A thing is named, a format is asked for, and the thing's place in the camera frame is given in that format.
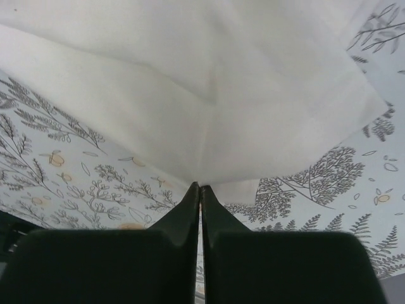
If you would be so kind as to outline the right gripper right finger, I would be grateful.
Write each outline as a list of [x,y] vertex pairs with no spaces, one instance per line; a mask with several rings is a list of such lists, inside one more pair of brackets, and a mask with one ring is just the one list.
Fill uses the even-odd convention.
[[254,232],[200,190],[207,303],[385,303],[362,244],[345,232]]

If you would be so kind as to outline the white t shirt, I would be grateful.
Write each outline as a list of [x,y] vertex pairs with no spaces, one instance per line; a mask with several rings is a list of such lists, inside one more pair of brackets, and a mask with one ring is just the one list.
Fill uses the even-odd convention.
[[252,203],[386,104],[347,54],[376,1],[2,1],[1,70],[183,185]]

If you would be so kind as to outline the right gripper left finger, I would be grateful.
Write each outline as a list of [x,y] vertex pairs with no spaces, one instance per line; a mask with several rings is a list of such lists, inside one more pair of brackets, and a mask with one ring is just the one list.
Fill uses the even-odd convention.
[[32,231],[1,276],[2,303],[194,303],[199,186],[147,229]]

